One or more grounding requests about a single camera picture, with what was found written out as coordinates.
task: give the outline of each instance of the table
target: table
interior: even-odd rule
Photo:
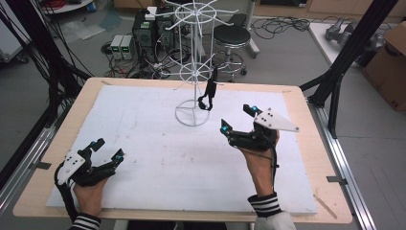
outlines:
[[[18,217],[67,217],[66,211],[63,208],[45,206],[54,186],[54,171],[63,160],[65,153],[75,142],[81,124],[104,85],[176,88],[179,86],[179,82],[178,80],[124,80],[106,78],[88,80],[61,125],[55,139],[42,158],[42,162],[52,164],[51,168],[49,170],[37,169],[34,172],[22,196],[18,199],[13,213]],[[185,85],[184,87],[192,88],[191,85]],[[350,209],[339,184],[327,182],[327,176],[334,175],[334,170],[329,163],[322,139],[299,87],[225,83],[224,85],[219,85],[217,89],[281,93],[291,121],[301,127],[301,132],[297,133],[297,141],[318,207],[318,214],[314,216],[295,216],[293,220],[296,222],[351,222]],[[101,213],[101,218],[251,222],[255,220],[256,216],[254,213],[105,209]]]

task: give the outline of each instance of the hand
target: hand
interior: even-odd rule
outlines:
[[[107,178],[92,187],[81,187],[75,185],[74,192],[80,205],[82,213],[98,217],[102,211],[102,189],[104,188]]]
[[[277,132],[277,139],[275,141],[275,146],[278,144],[280,134]],[[250,172],[257,195],[268,196],[274,193],[274,188],[272,186],[272,152],[271,149],[266,151],[253,151],[249,149],[239,149],[245,157],[247,162],[248,171]]]

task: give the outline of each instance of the stool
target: stool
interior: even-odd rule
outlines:
[[[243,27],[232,25],[219,25],[214,28],[214,43],[222,45],[226,48],[225,51],[217,52],[217,55],[224,54],[224,60],[217,65],[217,69],[224,73],[231,74],[232,79],[229,82],[234,82],[234,73],[240,71],[241,75],[247,74],[247,68],[244,64],[244,59],[232,52],[232,49],[246,46],[250,39],[250,33]]]

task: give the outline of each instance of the black pole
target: black pole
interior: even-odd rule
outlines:
[[[397,0],[373,0],[331,67],[319,78],[300,86],[305,91],[319,84],[316,92],[308,98],[311,104],[318,107],[323,107],[328,96],[332,94],[328,130],[334,138],[337,138],[335,128],[341,81],[396,3]]]

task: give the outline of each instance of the gray floor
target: gray floor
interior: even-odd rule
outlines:
[[[110,14],[75,11],[60,16],[61,23],[84,20],[85,25],[101,24]],[[132,21],[89,40],[69,43],[73,52],[95,75],[108,70],[100,47],[116,34],[130,33]],[[288,29],[271,40],[252,33],[261,53],[253,59],[241,51],[248,66],[246,76],[236,75],[236,82],[301,85],[323,74],[329,67],[310,32]],[[406,113],[395,112],[361,75],[351,68],[342,82],[337,121],[338,139],[354,177],[368,205],[377,229],[406,229]],[[229,76],[221,75],[221,81]],[[47,84],[32,63],[12,62],[0,69],[0,168],[2,169],[47,106]],[[309,96],[313,89],[305,91]],[[0,217],[0,229],[67,229],[67,218],[17,218],[12,206]],[[101,229],[112,229],[106,220]],[[229,229],[244,229],[244,224]],[[298,229],[358,229],[356,221],[346,225],[297,223]]]

